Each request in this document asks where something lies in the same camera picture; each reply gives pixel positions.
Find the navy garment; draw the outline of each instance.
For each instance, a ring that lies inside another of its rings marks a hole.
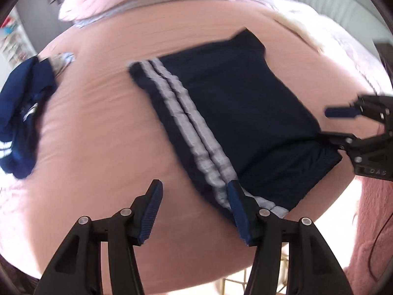
[[[38,135],[35,122],[57,85],[48,59],[32,57],[9,75],[0,92],[0,141],[4,142],[0,167],[25,178],[36,162]]]
[[[264,45],[244,30],[129,69],[195,188],[229,218],[230,180],[283,217],[341,160],[264,56]]]

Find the black cable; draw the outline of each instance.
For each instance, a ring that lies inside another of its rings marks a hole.
[[[374,248],[375,248],[375,245],[376,245],[376,243],[377,243],[377,241],[378,241],[379,236],[381,235],[381,233],[383,232],[385,226],[388,224],[389,220],[390,220],[392,217],[393,217],[393,212],[390,214],[389,218],[386,220],[386,222],[384,223],[384,225],[382,226],[382,228],[379,230],[379,233],[378,233],[377,237],[376,237],[375,240],[374,240],[373,247],[371,247],[371,252],[370,252],[370,255],[369,255],[369,259],[368,259],[367,266],[368,266],[370,275],[371,275],[371,277],[373,278],[373,280],[374,280],[375,282],[378,282],[378,278],[374,275],[374,273],[373,273],[373,271],[372,271],[372,269],[371,269],[371,256],[373,255]]]

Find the door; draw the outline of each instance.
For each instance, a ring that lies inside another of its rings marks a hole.
[[[63,0],[19,0],[16,9],[36,52],[72,26],[58,19]]]

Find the blue fabric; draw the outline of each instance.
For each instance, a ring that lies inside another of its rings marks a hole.
[[[229,158],[241,186],[253,196],[291,210],[341,160],[334,147],[320,141],[314,116],[270,71],[264,45],[249,30],[159,60],[178,77]],[[215,201],[217,193],[202,174],[203,167],[193,160],[157,82],[146,74],[146,63],[132,65],[133,80],[149,94],[194,187],[228,217],[228,209]],[[153,60],[148,63],[161,82],[172,88],[185,111],[168,78]],[[194,123],[191,116],[186,118]]]
[[[33,170],[38,143],[35,122],[56,89],[48,59],[39,62],[32,57],[9,75],[0,92],[0,141],[12,142],[10,154],[3,151],[0,159],[5,173],[26,178]]]

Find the floor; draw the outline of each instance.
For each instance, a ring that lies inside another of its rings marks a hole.
[[[356,234],[356,212],[361,191],[361,182],[354,179],[335,203],[315,222],[343,268],[348,266],[351,259]],[[286,283],[286,254],[288,254],[288,247],[283,249],[281,257],[278,294],[286,292],[284,287]],[[223,280],[218,280],[186,290],[169,292],[167,295],[243,295],[244,288],[241,283],[244,282],[244,279],[248,280],[250,271],[250,268],[246,270],[246,276],[244,276],[244,271],[228,276],[224,292],[222,292]]]

